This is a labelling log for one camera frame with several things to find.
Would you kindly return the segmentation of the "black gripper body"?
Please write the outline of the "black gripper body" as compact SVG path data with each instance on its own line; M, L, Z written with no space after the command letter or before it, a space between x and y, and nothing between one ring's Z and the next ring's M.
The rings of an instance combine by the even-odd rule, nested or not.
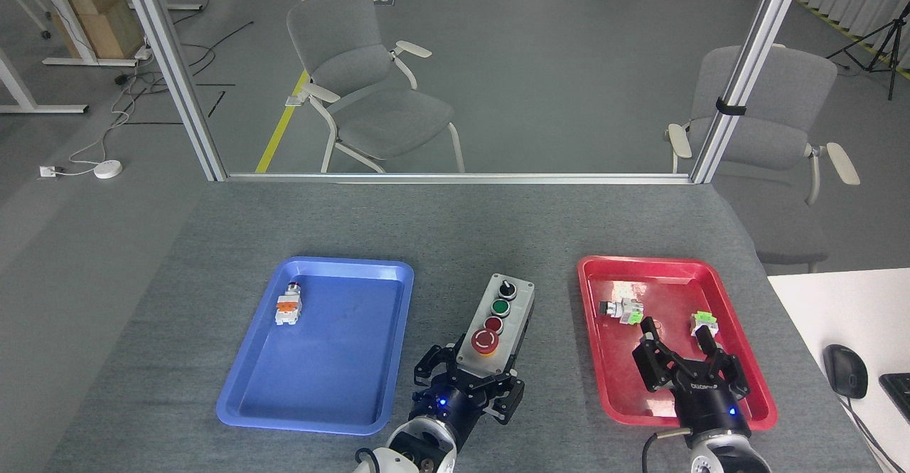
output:
M465 371L440 373L428 388L413 395L410 418L426 417L446 425L457 446L464 446L491 399L500 395L500 381Z
M728 383L721 378L712 381L693 379L677 372L673 375L670 392L680 427L691 430L686 440L701 440L724 433L744 437L753 434Z

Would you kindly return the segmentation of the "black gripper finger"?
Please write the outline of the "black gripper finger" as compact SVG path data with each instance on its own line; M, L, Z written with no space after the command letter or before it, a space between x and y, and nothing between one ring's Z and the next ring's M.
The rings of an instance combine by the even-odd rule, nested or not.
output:
M724 379L726 388L737 400L742 400L744 396L750 394L751 390L738 357L726 354L718 346L708 326L697 327L696 338L702 353L706 356L706 379L718 385L719 380Z
M643 337L633 350L633 359L649 392L654 393L672 382L674 371L682 372L688 380L699 378L695 361L682 358L660 340L652 317L644 318L640 328Z
M507 425L523 399L525 383L519 379L515 369L496 375L493 380L490 384L490 414L501 425Z
M445 365L446 373L442 375L442 380L430 381L430 376L439 365ZM457 361L457 347L455 344L447 344L445 347L435 344L430 347L424 354L419 363L414 367L414 385L429 388L436 383L445 383L447 386L458 385L459 381L459 364Z

